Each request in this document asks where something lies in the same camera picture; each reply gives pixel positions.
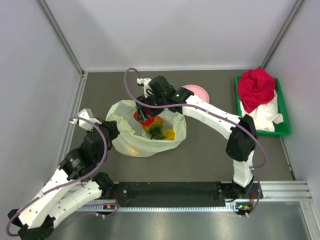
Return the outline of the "red bell pepper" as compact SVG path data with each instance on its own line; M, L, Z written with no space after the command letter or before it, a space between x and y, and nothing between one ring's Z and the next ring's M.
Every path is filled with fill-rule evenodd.
M147 119L146 119L146 120L144 120L144 119L138 119L138 111L136 111L136 112L133 114L133 117L134 117L134 119L135 119L137 122L139 122L139 123L140 123L142 126L144 126L144 127L150 126L150 125L154 122L154 120L155 120L154 117L149 116L149 115L147 115Z

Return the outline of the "toy pineapple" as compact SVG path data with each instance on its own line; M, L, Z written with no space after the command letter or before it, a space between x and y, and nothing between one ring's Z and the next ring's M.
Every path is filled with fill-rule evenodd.
M151 140L163 140L165 138L162 134L163 121L159 116L155 116L150 125L143 125L142 127Z

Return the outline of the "pale green plastic bag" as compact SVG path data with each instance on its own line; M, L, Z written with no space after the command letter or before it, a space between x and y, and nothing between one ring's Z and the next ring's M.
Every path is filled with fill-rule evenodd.
M185 117L180 113L164 110L159 117L163 122L163 131L173 129L174 140L150 139L143 126L134 119L136 103L133 100L121 100L111 106L106 115L107 121L116 121L120 132L112 141L114 148L121 154L129 156L127 148L131 147L138 151L133 157L146 158L157 153L168 151L178 147L187 137L187 124Z

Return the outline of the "orange green mango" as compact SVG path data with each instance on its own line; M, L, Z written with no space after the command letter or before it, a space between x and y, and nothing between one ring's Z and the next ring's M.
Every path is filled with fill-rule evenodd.
M172 128L168 128L162 132L163 140L173 141L176 137L176 133Z

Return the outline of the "yellow orange fruit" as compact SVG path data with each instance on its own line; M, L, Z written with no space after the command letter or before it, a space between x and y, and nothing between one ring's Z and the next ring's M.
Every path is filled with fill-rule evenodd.
M132 148L132 147L128 147L127 149L127 154L129 155L129 156L137 156L138 155L138 151L136 150L136 149L134 149L134 148Z

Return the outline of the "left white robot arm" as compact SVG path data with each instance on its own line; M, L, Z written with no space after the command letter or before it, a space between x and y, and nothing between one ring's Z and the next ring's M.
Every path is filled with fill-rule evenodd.
M114 182L107 173L96 171L107 159L112 141L120 134L116 121L76 117L86 130L81 145L69 151L53 176L24 207L8 213L6 233L13 236L10 226L19 228L22 240L46 240L69 215L87 203L109 198Z

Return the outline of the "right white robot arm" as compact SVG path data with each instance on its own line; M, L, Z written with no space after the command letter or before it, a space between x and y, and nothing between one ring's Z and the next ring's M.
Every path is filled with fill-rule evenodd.
M137 85L143 88L143 95L136 102L135 118L146 123L164 110L180 113L211 127L227 139L226 154L233 160L233 192L245 198L252 191L254 139L257 131L249 115L243 117L225 112L202 100L185 87L176 90L164 76L137 78Z

